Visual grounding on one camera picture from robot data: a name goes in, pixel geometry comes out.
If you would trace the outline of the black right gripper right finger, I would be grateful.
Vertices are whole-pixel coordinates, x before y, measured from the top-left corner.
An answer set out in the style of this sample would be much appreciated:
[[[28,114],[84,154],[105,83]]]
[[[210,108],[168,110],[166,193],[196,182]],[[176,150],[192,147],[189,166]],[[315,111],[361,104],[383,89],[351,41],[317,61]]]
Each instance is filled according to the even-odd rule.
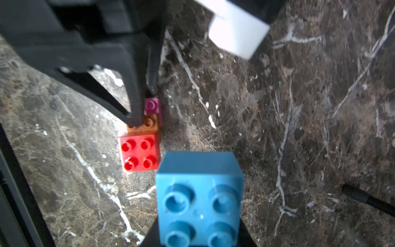
[[[242,219],[240,219],[238,247],[257,247]]]

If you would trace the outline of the red lego brick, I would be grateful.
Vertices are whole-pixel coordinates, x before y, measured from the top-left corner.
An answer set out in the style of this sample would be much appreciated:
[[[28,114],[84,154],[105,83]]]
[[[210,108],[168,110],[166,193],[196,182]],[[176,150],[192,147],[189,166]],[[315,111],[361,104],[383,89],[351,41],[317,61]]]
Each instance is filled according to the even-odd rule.
[[[159,168],[161,155],[157,132],[124,135],[118,142],[123,172],[134,173]]]

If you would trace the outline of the pink lego brick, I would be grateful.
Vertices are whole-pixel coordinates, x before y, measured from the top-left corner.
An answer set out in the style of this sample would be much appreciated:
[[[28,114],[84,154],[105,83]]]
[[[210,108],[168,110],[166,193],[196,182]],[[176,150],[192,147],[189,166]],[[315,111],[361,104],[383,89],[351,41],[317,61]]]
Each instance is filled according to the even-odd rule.
[[[159,114],[161,115],[160,99],[159,98],[146,98],[145,99],[145,115]]]

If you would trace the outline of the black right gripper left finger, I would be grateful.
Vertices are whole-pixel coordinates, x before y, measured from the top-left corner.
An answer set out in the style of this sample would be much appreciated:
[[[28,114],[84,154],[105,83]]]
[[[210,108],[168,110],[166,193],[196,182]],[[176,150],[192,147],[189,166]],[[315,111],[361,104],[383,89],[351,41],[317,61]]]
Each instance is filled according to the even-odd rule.
[[[158,217],[155,218],[147,235],[145,236],[143,241],[139,244],[139,247],[160,247]]]

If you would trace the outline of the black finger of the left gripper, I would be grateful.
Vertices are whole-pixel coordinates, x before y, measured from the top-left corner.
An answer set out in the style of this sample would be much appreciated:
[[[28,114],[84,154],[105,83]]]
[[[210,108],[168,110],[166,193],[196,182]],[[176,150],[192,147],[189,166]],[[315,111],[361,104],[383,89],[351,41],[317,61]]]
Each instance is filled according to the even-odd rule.
[[[127,35],[121,39],[121,55],[119,72],[130,104],[125,123],[137,127],[144,121],[146,91],[158,91],[160,40],[142,33]]]

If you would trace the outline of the blue lego brick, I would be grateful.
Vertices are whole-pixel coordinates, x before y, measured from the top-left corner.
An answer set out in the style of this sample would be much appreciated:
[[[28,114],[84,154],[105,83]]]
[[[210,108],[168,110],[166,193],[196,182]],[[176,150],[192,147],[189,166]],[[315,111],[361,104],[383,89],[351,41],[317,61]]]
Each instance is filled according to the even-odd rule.
[[[232,152],[168,151],[155,175],[166,247],[234,247],[244,175]]]

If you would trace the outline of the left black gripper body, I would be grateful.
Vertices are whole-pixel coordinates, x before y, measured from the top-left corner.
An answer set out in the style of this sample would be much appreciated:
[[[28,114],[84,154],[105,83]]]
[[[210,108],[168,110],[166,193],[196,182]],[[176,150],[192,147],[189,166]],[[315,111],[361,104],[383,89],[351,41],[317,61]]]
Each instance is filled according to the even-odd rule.
[[[166,8],[165,1],[1,1],[1,35],[46,74],[96,65],[145,74]]]

